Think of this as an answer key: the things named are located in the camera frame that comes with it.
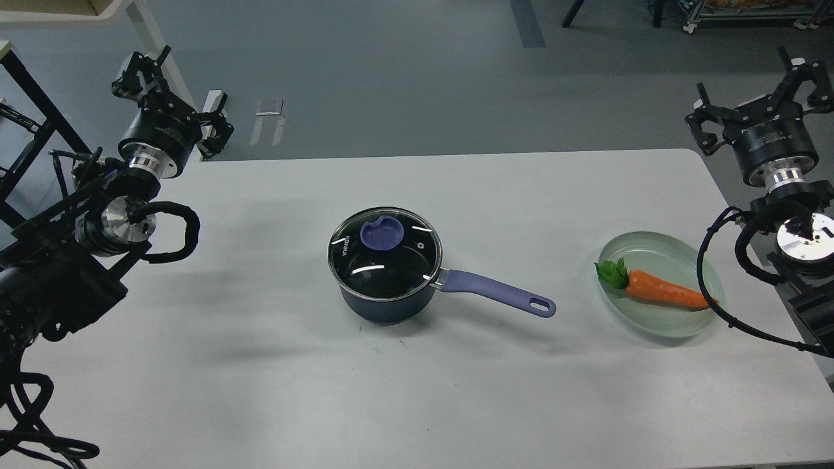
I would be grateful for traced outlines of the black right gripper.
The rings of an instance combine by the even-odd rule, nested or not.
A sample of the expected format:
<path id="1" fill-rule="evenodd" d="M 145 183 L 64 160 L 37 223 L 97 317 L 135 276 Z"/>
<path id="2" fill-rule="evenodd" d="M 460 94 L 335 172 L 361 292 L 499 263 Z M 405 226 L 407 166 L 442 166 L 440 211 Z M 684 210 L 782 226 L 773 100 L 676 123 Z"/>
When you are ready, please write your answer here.
<path id="1" fill-rule="evenodd" d="M 766 96 L 766 116 L 789 119 L 771 119 L 741 132 L 747 114 L 712 104 L 703 82 L 697 83 L 698 99 L 685 116 L 686 127 L 704 156 L 732 145 L 743 182 L 751 187 L 765 187 L 766 175 L 775 168 L 798 168 L 802 173 L 814 169 L 819 155 L 801 118 L 832 113 L 832 85 L 825 62 L 791 57 L 784 46 L 777 51 L 784 78 Z M 805 83 L 812 83 L 813 90 L 802 104 L 796 95 Z"/>

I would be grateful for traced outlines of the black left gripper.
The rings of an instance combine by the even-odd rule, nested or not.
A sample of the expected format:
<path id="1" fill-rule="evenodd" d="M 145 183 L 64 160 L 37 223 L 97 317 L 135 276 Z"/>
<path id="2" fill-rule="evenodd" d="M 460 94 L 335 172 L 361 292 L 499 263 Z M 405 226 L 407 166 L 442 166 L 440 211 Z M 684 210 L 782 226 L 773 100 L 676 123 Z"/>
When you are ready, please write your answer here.
<path id="1" fill-rule="evenodd" d="M 117 151 L 128 163 L 137 158 L 152 158 L 156 163 L 150 170 L 158 178 L 182 175 L 194 148 L 201 160 L 217 157 L 235 131 L 225 115 L 226 92 L 208 93 L 202 109 L 194 113 L 194 122 L 199 126 L 155 111 L 174 110 L 177 106 L 162 68 L 170 51 L 170 46 L 164 46 L 157 57 L 135 51 L 125 59 L 111 83 L 114 97 L 139 107 Z"/>

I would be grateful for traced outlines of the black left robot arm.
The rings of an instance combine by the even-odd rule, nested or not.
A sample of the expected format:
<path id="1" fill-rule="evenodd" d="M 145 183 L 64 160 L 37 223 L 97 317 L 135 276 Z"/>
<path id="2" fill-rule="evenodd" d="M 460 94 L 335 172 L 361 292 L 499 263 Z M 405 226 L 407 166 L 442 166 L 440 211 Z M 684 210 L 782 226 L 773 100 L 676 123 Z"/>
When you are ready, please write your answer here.
<path id="1" fill-rule="evenodd" d="M 13 428 L 2 430 L 2 454 L 63 468 L 83 468 L 98 456 L 98 446 L 57 436 L 45 424 L 53 381 L 23 371 L 23 353 L 39 337 L 57 342 L 99 320 L 127 296 L 122 277 L 138 262 L 175 263 L 199 245 L 199 216 L 158 200 L 161 181 L 182 175 L 193 150 L 204 158 L 220 154 L 233 125 L 223 112 L 226 93 L 203 112 L 176 95 L 163 69 L 170 51 L 164 46 L 154 57 L 135 51 L 123 63 L 111 91 L 137 104 L 137 115 L 117 157 L 106 157 L 83 142 L 17 54 L 3 48 L 3 68 L 44 121 L 2 105 L 3 118 L 32 136 L 2 168 L 2 222 L 14 238 L 2 249 L 2 407 L 14 419 Z M 61 199 L 25 217 L 8 198 L 55 135 L 70 146 L 50 151 Z"/>

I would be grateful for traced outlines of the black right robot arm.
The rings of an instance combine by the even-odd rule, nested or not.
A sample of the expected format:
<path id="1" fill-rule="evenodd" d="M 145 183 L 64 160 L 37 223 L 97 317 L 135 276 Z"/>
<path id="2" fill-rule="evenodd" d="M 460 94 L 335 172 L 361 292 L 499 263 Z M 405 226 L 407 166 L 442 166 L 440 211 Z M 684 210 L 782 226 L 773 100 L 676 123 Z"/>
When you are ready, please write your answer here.
<path id="1" fill-rule="evenodd" d="M 832 85 L 825 62 L 792 57 L 778 50 L 784 78 L 775 90 L 733 109 L 712 104 L 702 83 L 698 100 L 685 116 L 703 154 L 722 146 L 734 151 L 742 181 L 764 189 L 748 210 L 725 208 L 707 229 L 697 251 L 698 287 L 707 306 L 730 328 L 826 358 L 832 357 L 832 183 L 808 182 L 819 155 L 805 127 L 807 115 L 832 112 Z M 705 257 L 712 238 L 727 223 L 741 225 L 733 252 L 749 276 L 793 290 L 793 317 L 811 334 L 813 344 L 763 332 L 725 311 L 707 289 Z"/>

